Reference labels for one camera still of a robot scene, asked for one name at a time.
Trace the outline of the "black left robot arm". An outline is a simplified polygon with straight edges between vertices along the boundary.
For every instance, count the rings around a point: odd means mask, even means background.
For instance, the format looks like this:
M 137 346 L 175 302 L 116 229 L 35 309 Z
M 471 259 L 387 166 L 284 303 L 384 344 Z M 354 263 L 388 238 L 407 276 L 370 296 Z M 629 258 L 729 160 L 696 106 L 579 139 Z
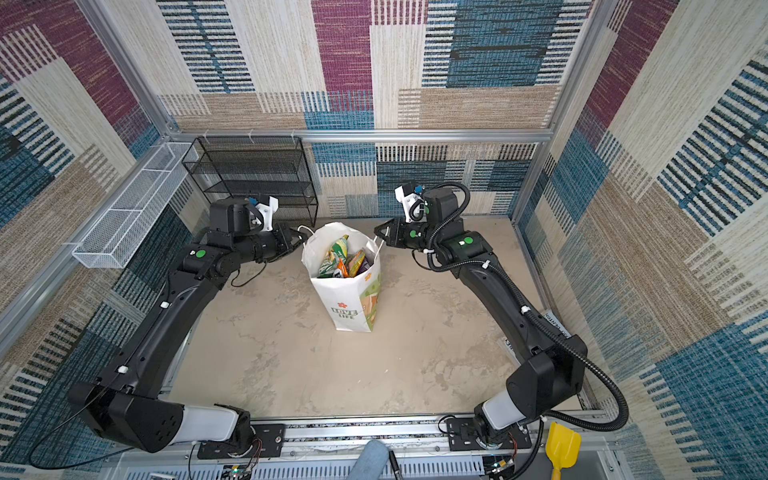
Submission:
M 248 411 L 195 407 L 161 399 L 160 391 L 201 313 L 248 263 L 267 265 L 298 249 L 306 233 L 271 220 L 274 203 L 240 197 L 211 204 L 209 225 L 174 257 L 158 300 L 93 383 L 68 392 L 77 416 L 98 437 L 149 453 L 200 442 L 230 456 L 255 440 Z

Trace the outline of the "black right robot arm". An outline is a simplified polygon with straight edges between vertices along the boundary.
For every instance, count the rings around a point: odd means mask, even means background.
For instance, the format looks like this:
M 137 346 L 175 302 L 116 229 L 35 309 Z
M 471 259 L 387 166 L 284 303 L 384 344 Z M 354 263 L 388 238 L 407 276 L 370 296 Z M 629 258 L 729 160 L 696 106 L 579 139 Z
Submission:
M 469 201 L 457 198 L 457 187 L 454 182 L 431 190 L 415 182 L 397 187 L 404 215 L 376 227 L 375 234 L 390 247 L 424 252 L 429 270 L 460 280 L 512 346 L 518 367 L 502 391 L 474 413 L 479 441 L 494 445 L 510 427 L 527 425 L 581 390 L 585 365 L 579 358 L 587 348 L 540 317 L 509 280 L 488 241 L 465 229 L 461 215 Z

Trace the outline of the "green Fox's spring tea bag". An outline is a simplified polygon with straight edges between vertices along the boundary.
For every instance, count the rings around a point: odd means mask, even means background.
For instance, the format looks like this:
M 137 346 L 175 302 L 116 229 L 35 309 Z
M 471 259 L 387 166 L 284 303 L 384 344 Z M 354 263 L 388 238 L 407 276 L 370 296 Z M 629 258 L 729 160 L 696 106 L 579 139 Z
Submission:
M 318 278 L 348 278 L 347 259 L 349 256 L 348 236 L 338 238 L 328 249 L 320 263 Z

